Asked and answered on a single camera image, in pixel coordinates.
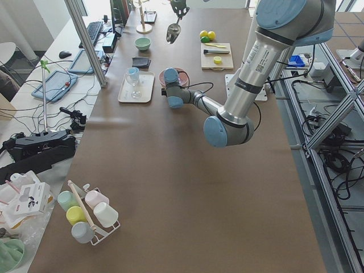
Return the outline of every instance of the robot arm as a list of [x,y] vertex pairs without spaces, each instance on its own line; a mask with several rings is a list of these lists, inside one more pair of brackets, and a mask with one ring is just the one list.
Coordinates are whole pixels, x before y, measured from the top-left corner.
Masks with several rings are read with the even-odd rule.
[[333,32],[333,0],[261,0],[257,7],[257,39],[224,105],[198,90],[179,86],[173,68],[164,72],[171,108],[194,104],[208,117],[204,124],[207,141],[215,147],[247,142],[254,125],[247,112],[262,89],[282,51],[329,40]]

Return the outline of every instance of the blue plastic container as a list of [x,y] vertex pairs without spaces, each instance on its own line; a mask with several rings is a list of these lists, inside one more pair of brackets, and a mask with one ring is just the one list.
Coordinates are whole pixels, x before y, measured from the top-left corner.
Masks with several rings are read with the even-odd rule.
[[305,67],[305,63],[299,55],[292,55],[289,59],[288,67]]

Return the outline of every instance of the lemon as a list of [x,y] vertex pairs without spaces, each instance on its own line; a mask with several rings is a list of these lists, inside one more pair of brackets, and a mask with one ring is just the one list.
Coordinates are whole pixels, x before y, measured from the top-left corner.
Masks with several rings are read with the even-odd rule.
[[207,37],[210,39],[210,41],[214,40],[216,38],[216,34],[214,31],[209,31],[207,33]]
[[207,30],[202,30],[202,31],[200,32],[200,38],[205,37],[205,36],[207,36],[207,35],[208,35]]
[[202,43],[208,43],[209,41],[210,41],[210,38],[208,38],[207,36],[201,37],[201,42]]

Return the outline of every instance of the wine glass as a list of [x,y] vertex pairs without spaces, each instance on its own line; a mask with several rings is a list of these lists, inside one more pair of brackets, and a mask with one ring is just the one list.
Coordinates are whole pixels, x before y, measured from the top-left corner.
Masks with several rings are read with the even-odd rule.
[[133,86],[133,91],[131,92],[132,98],[140,98],[142,96],[140,90],[135,88],[136,84],[139,82],[139,69],[136,67],[128,68],[125,74],[126,81]]

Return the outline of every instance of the cutting board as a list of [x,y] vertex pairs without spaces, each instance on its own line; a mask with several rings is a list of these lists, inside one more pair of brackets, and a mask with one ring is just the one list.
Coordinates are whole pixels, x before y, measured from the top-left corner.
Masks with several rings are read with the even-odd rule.
[[[226,46],[226,48],[217,48],[210,45],[201,43],[201,67],[202,69],[212,69],[212,70],[226,70],[234,69],[233,55],[231,54],[230,43],[213,43],[219,46]],[[204,54],[204,49],[208,50],[228,50],[229,54]],[[214,63],[214,57],[220,56],[222,58],[221,64]]]

